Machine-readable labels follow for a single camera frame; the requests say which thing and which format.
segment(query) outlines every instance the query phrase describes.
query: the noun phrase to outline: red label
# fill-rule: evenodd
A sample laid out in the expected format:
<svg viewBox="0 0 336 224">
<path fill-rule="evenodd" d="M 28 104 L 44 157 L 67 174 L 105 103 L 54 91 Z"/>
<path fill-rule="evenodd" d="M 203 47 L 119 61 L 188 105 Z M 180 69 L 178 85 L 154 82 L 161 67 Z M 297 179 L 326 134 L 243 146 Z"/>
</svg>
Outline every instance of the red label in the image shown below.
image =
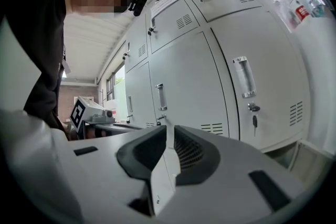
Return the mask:
<svg viewBox="0 0 336 224">
<path fill-rule="evenodd" d="M 302 5 L 298 7 L 296 10 L 296 15 L 299 17 L 300 20 L 303 20 L 309 15 L 309 12 L 306 10 L 306 8 Z"/>
</svg>

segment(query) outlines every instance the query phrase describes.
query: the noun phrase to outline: black rubber pad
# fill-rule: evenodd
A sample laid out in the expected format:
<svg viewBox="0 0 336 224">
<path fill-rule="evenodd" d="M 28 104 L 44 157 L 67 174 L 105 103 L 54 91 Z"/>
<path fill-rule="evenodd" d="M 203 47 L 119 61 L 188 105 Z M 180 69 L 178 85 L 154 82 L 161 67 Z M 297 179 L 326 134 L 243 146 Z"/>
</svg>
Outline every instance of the black rubber pad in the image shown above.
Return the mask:
<svg viewBox="0 0 336 224">
<path fill-rule="evenodd" d="M 176 177 L 176 185 L 200 184 L 206 181 L 221 161 L 217 147 L 177 125 L 174 128 L 174 137 L 174 148 L 181 167 L 181 173 Z"/>
<path fill-rule="evenodd" d="M 117 152 L 117 160 L 132 178 L 150 182 L 151 173 L 166 149 L 166 126 L 123 145 Z"/>
<path fill-rule="evenodd" d="M 73 152 L 75 153 L 76 156 L 88 154 L 90 152 L 97 151 L 98 149 L 95 146 L 89 146 L 89 147 L 83 147 L 79 148 L 77 150 L 74 150 Z"/>
<path fill-rule="evenodd" d="M 273 211 L 290 203 L 287 195 L 263 170 L 253 171 L 248 175 Z"/>
</svg>

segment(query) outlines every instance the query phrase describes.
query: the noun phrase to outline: brick wall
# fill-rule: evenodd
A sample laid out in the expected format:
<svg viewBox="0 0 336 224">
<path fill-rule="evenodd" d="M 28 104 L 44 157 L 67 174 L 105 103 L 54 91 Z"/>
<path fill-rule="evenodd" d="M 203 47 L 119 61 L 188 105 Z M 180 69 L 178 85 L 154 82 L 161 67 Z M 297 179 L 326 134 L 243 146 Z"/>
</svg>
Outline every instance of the brick wall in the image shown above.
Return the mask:
<svg viewBox="0 0 336 224">
<path fill-rule="evenodd" d="M 93 96 L 94 101 L 98 103 L 97 87 L 82 86 L 61 86 L 58 98 L 58 117 L 62 122 L 70 117 L 70 113 L 74 107 L 75 96 Z"/>
</svg>

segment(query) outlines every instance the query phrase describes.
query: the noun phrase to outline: person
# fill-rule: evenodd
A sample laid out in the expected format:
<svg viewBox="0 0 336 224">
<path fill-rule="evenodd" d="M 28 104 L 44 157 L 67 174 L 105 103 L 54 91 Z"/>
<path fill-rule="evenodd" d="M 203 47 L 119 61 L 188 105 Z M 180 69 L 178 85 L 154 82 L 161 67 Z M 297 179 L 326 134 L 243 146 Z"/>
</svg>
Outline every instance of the person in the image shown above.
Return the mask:
<svg viewBox="0 0 336 224">
<path fill-rule="evenodd" d="M 77 13 L 122 13 L 132 0 L 5 0 L 6 16 L 16 39 L 41 71 L 24 110 L 49 127 L 65 130 L 58 118 L 58 94 L 64 55 L 64 20 Z"/>
</svg>

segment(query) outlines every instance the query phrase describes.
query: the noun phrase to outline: key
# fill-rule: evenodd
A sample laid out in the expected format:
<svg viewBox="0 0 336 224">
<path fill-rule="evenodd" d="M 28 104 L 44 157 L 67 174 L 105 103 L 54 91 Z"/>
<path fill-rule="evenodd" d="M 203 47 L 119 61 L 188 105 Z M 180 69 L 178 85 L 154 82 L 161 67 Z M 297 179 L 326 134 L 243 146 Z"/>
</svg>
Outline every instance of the key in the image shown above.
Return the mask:
<svg viewBox="0 0 336 224">
<path fill-rule="evenodd" d="M 258 127 L 257 116 L 253 115 L 252 122 L 253 122 L 253 126 L 254 126 L 254 136 L 256 136 L 256 130 L 257 130 L 257 127 Z"/>
</svg>

